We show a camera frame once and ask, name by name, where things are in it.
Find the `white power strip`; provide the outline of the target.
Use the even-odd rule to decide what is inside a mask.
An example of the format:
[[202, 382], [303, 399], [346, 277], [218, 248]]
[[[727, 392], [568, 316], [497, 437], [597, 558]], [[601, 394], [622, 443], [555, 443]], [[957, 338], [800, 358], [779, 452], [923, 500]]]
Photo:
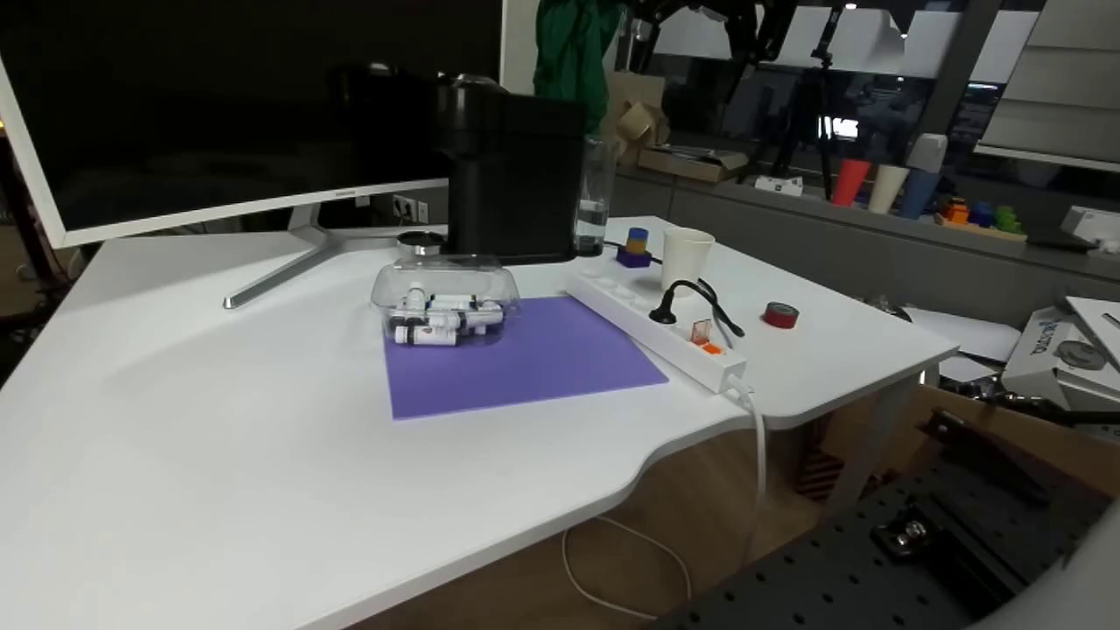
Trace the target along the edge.
[[682, 329], [653, 323], [653, 296], [637, 291], [629, 281], [576, 268], [568, 277], [568, 295], [706, 392], [724, 392], [744, 374], [742, 354], [706, 354]]

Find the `purple mat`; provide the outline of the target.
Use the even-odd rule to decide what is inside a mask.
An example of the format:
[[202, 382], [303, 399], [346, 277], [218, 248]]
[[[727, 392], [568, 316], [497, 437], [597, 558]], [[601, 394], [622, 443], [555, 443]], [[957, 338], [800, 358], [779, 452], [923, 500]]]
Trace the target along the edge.
[[390, 347], [395, 418], [660, 383], [650, 358], [573, 296], [520, 296], [497, 338]]

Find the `blue orange stacked block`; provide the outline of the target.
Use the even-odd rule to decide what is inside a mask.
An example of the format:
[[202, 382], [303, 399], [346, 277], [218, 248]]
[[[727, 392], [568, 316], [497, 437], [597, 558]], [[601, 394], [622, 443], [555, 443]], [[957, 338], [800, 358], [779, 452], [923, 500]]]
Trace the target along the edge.
[[621, 246], [615, 261], [621, 267], [633, 267], [633, 268], [650, 261], [650, 248], [647, 248], [647, 229], [644, 227], [629, 227], [628, 229], [628, 242]]

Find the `clear plastic bottle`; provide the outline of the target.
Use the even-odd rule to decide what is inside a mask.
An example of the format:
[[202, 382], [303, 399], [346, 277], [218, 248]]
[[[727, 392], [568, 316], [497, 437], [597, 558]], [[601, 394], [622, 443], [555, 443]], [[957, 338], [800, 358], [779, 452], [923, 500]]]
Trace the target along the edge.
[[614, 211], [614, 151], [607, 140], [584, 140], [581, 197], [573, 211], [573, 248], [597, 256], [607, 246], [607, 221]]

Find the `white paper cup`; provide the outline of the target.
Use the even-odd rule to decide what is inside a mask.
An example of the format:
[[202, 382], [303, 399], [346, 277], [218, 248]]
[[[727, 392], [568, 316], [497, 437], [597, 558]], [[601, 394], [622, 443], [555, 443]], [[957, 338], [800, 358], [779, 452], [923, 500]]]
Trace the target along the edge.
[[706, 229], [668, 227], [660, 248], [660, 287], [671, 287], [677, 281], [695, 281], [709, 248], [715, 239]]

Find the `black coffee machine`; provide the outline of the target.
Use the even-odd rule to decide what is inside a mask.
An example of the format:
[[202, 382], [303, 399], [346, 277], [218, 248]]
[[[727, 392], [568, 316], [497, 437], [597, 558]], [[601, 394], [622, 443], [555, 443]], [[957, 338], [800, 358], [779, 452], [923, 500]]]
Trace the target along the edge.
[[448, 175], [448, 248], [497, 261], [573, 256], [584, 164], [584, 107], [495, 84], [436, 88], [436, 143]]

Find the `red black tape roll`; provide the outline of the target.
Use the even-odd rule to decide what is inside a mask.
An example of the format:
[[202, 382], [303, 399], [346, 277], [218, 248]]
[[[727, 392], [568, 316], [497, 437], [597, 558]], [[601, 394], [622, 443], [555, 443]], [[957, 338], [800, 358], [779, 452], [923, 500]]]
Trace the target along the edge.
[[799, 324], [799, 309], [786, 302], [768, 302], [763, 316], [768, 324], [772, 329], [796, 329]]

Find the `green hanging cloth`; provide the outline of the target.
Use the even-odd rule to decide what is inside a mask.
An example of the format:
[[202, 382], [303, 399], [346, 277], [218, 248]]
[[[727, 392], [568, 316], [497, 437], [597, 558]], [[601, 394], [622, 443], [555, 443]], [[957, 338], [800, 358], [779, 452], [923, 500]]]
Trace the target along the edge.
[[531, 91], [584, 107], [584, 129], [610, 106], [607, 51], [622, 19], [622, 0], [538, 0]]

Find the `red plastic cup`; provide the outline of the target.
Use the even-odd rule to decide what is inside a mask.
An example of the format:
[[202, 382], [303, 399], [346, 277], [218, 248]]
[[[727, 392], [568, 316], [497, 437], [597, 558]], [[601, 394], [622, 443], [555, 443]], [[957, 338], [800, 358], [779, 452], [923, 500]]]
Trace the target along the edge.
[[850, 206], [867, 179], [870, 164], [864, 157], [842, 157], [831, 190], [834, 206]]

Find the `white cup on shelf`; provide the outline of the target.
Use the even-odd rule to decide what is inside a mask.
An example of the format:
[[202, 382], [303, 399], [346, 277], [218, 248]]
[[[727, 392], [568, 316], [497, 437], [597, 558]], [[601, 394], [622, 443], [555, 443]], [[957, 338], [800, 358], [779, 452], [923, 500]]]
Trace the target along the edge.
[[903, 164], [880, 164], [874, 168], [874, 180], [870, 180], [870, 197], [867, 197], [867, 211], [870, 212], [888, 212], [901, 190], [906, 180], [906, 168]]

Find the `blue cup on shelf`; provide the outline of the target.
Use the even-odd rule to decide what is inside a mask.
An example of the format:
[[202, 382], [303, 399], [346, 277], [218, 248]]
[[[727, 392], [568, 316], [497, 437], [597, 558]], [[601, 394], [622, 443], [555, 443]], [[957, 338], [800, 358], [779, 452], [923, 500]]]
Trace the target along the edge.
[[943, 175], [913, 168], [901, 191], [901, 212], [919, 218], [931, 206], [931, 197], [937, 191]]

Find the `white computer monitor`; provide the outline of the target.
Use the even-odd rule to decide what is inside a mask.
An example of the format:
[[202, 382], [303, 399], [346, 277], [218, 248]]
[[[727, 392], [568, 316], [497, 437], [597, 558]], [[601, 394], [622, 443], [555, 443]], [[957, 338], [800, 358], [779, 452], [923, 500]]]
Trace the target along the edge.
[[5, 127], [55, 248], [441, 190], [433, 84], [505, 0], [0, 0]]

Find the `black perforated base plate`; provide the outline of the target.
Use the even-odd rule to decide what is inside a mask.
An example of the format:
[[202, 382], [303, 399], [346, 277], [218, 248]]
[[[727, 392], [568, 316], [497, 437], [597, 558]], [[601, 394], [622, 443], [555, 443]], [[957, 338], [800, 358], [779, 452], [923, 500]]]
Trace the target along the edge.
[[966, 630], [1059, 564], [1109, 497], [1048, 466], [1025, 500], [936, 460], [671, 607], [653, 630]]

